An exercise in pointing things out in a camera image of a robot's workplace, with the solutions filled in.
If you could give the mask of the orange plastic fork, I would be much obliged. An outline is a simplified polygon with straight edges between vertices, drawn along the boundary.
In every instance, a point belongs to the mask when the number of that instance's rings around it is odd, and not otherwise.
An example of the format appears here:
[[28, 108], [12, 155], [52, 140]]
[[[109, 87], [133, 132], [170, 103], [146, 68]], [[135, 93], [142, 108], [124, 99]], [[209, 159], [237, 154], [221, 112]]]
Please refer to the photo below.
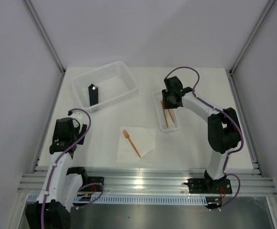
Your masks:
[[139, 153], [139, 151], [137, 150], [137, 148], [135, 147], [134, 143], [132, 142], [132, 140], [130, 139], [130, 135], [127, 132], [127, 130], [123, 130], [123, 135], [124, 137], [130, 142], [131, 146], [133, 147], [133, 149], [135, 150], [136, 154], [138, 155], [139, 158], [141, 158], [141, 155]]

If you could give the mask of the orange plastic spoon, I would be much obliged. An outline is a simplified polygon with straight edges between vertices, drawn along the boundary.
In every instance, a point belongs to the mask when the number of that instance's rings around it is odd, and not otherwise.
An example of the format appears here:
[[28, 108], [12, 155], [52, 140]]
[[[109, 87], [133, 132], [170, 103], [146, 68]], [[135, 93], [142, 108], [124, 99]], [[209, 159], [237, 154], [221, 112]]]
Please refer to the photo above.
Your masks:
[[169, 112], [169, 115], [170, 115], [170, 118], [171, 118], [172, 122], [175, 124], [175, 120], [174, 120], [174, 117], [173, 117], [173, 115], [172, 115], [171, 110], [168, 109], [168, 112]]

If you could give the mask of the white paper napkin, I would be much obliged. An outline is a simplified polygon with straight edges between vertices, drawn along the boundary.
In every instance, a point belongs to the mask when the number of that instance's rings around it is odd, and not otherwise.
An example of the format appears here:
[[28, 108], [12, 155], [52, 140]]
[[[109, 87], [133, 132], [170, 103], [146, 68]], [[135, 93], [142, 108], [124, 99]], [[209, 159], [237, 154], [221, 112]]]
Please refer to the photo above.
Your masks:
[[[138, 157], [130, 142], [124, 137], [123, 130], [127, 130], [130, 139], [139, 151]], [[127, 127], [120, 128], [117, 157], [118, 163], [147, 165], [152, 164], [155, 158], [156, 130], [154, 128]]]

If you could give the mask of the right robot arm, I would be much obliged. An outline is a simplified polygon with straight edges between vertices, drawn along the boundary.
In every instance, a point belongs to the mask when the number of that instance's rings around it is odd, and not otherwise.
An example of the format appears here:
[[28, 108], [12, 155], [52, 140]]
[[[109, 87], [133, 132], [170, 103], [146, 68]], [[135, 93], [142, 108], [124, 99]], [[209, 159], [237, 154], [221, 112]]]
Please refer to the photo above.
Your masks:
[[178, 77], [165, 78], [162, 90], [165, 109], [184, 107], [191, 110], [207, 123], [207, 138], [212, 148], [211, 161], [204, 173], [204, 188], [215, 192], [226, 179], [224, 173], [228, 154], [243, 141], [236, 110], [221, 109], [198, 97], [193, 88], [183, 87]]

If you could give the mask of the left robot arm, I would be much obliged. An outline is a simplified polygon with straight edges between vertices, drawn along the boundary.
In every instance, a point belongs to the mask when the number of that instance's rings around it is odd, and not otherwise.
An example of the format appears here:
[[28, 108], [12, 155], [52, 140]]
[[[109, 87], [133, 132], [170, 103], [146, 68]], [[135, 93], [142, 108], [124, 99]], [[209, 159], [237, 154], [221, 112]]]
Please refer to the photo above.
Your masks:
[[85, 169], [71, 167], [77, 145], [84, 143], [87, 128], [79, 113], [56, 120], [43, 187], [36, 201], [28, 204], [25, 210], [30, 228], [70, 228], [71, 208], [77, 191], [89, 186]]

